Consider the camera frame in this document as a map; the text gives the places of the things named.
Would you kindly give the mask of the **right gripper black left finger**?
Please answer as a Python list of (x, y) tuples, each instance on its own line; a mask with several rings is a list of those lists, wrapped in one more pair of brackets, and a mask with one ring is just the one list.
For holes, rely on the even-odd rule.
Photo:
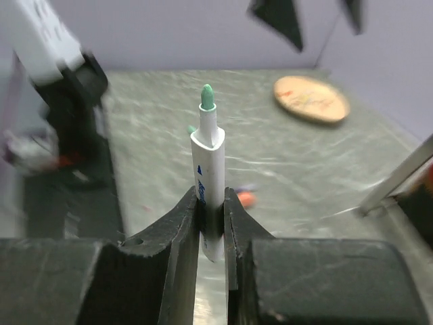
[(192, 324), (199, 249), (195, 211), (196, 193), (190, 188), (121, 248), (123, 324)]

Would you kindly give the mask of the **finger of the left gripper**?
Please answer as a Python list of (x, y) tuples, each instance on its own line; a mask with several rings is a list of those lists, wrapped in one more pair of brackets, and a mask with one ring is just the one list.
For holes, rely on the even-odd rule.
[(340, 0), (340, 3), (354, 33), (360, 35), (363, 32), (363, 1)]
[(292, 0), (252, 0), (248, 11), (302, 52), (302, 33)]

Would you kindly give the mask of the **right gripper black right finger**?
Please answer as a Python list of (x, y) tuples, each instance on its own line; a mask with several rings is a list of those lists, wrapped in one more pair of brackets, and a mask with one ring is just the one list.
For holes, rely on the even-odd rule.
[(227, 323), (260, 324), (251, 241), (273, 235), (249, 215), (232, 188), (225, 189), (223, 211)]

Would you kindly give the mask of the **large orange marker cap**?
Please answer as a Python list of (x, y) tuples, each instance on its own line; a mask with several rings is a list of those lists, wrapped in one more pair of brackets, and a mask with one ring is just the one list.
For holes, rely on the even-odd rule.
[(251, 192), (238, 192), (237, 198), (245, 209), (253, 207), (256, 203), (256, 196)]

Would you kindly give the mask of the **white green-tipped highlighter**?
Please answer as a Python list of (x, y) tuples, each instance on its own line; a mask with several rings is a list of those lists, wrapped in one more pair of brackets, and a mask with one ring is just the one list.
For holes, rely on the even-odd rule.
[(222, 259), (225, 200), (225, 131), (217, 125), (217, 105), (209, 84), (201, 90), (199, 126), (191, 133), (202, 251), (211, 262)]

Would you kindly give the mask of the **dark blue pen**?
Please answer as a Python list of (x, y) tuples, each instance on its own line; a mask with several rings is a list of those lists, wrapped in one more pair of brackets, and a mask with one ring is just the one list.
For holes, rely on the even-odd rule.
[(246, 184), (242, 186), (238, 186), (235, 190), (237, 192), (253, 192), (257, 189), (254, 184)]

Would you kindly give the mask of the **small green pen cap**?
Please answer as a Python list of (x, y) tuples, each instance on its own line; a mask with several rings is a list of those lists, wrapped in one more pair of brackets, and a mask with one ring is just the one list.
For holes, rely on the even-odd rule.
[(196, 130), (196, 128), (193, 127), (193, 126), (189, 126), (189, 127), (187, 128), (187, 131), (188, 131), (189, 134), (193, 133), (195, 130)]

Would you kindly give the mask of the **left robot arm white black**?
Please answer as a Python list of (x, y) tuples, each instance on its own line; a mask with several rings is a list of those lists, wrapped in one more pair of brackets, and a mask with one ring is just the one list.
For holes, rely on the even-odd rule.
[(98, 151), (93, 110), (108, 90), (98, 61), (48, 1), (2, 1), (1, 31), (47, 104), (49, 124), (41, 134), (6, 138), (4, 159), (30, 173), (90, 160)]

